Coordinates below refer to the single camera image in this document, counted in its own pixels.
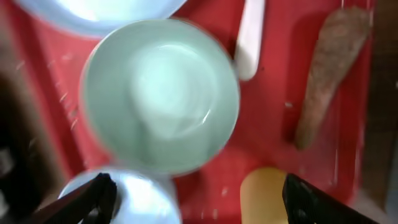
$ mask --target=ceramic bowl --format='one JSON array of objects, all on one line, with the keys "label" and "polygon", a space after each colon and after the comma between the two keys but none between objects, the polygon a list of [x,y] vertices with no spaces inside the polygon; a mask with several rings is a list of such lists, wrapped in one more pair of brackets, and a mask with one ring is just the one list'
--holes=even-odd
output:
[{"label": "ceramic bowl", "polygon": [[71,33],[105,37],[126,24],[167,19],[187,0],[16,0],[27,12]]},{"label": "ceramic bowl", "polygon": [[182,223],[171,180],[155,180],[135,170],[104,167],[83,172],[69,181],[59,198],[94,179],[99,173],[109,174],[118,187],[112,224]]},{"label": "ceramic bowl", "polygon": [[226,144],[239,111],[228,54],[183,21],[140,21],[111,33],[88,59],[80,108],[124,165],[166,174],[202,166]]}]

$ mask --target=yellow object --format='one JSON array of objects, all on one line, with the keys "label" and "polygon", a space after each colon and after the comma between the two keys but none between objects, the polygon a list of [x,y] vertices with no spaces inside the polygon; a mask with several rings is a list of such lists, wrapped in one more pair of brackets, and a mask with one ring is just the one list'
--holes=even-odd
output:
[{"label": "yellow object", "polygon": [[241,185],[242,224],[285,224],[282,198],[286,173],[275,168],[251,172]]}]

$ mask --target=utensil handle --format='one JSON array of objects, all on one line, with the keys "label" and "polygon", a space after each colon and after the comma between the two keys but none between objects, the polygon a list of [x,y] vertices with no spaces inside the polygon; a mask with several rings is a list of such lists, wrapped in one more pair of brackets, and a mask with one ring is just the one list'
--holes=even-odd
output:
[{"label": "utensil handle", "polygon": [[239,78],[251,79],[257,72],[266,0],[246,0],[235,50]]}]

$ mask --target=peeled vegetable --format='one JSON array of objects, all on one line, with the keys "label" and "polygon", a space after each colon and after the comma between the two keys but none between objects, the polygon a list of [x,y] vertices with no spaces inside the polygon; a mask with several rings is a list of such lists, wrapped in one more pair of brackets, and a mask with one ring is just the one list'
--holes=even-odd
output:
[{"label": "peeled vegetable", "polygon": [[316,138],[330,101],[358,57],[370,30],[370,14],[358,7],[339,9],[327,17],[308,75],[295,133],[297,149],[308,148]]}]

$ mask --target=red tray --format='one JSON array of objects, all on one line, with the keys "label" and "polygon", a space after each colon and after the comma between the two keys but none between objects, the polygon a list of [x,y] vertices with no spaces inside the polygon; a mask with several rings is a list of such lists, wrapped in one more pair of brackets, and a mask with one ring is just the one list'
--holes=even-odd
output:
[{"label": "red tray", "polygon": [[[373,10],[374,0],[345,0]],[[3,9],[42,117],[69,177],[109,162],[78,110],[80,72],[98,40],[60,32],[11,0]],[[243,0],[189,0],[175,16],[208,30],[232,55]],[[222,153],[198,172],[175,179],[185,223],[240,223],[239,188],[252,170],[293,172],[348,203],[359,182],[371,40],[333,100],[312,148],[291,143],[318,31],[341,0],[268,0],[256,76],[241,83],[241,111]]]}]

